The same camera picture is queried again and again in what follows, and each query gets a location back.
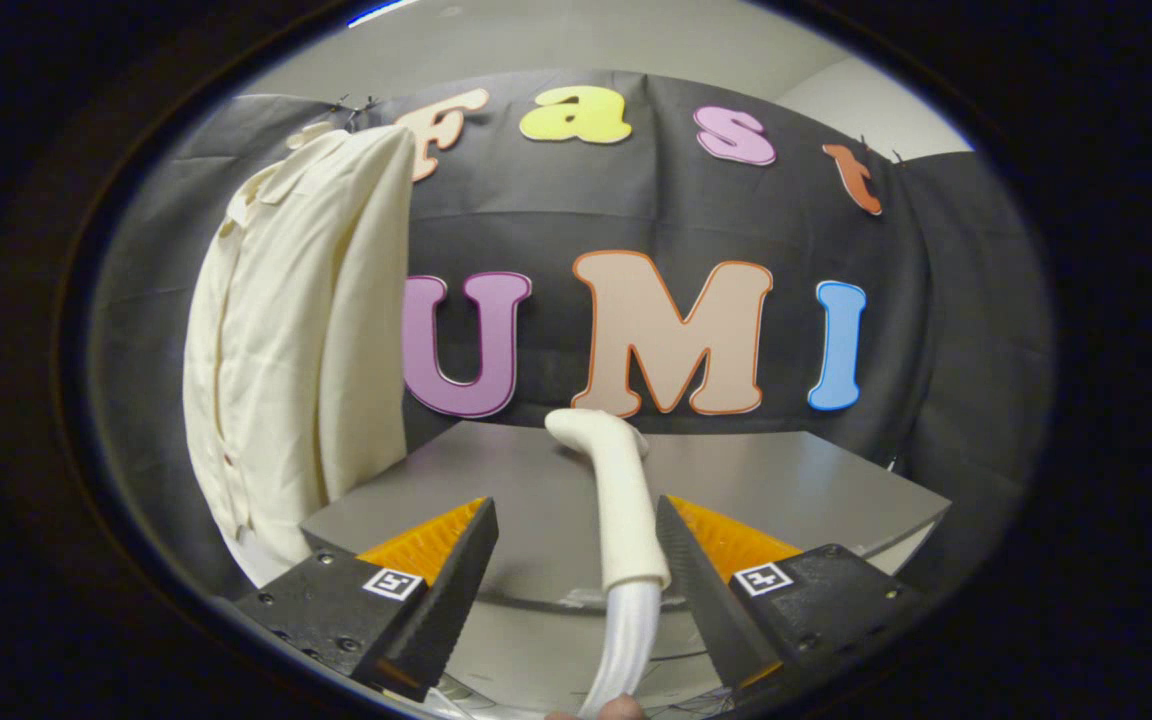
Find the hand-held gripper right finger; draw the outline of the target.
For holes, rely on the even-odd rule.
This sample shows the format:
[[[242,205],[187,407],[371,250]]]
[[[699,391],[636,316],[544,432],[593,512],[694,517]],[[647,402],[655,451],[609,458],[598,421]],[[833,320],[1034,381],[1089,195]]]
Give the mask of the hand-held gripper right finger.
[[[923,596],[841,544],[799,550],[680,497],[655,528],[718,679],[736,702],[787,702],[881,652]]]

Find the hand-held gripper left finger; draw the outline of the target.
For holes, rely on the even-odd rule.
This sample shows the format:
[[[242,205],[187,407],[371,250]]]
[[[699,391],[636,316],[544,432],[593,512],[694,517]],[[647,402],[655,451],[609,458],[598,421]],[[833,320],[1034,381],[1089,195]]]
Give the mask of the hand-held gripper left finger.
[[[236,607],[353,682],[425,702],[457,646],[498,536],[493,498],[475,498],[366,552],[317,550]]]

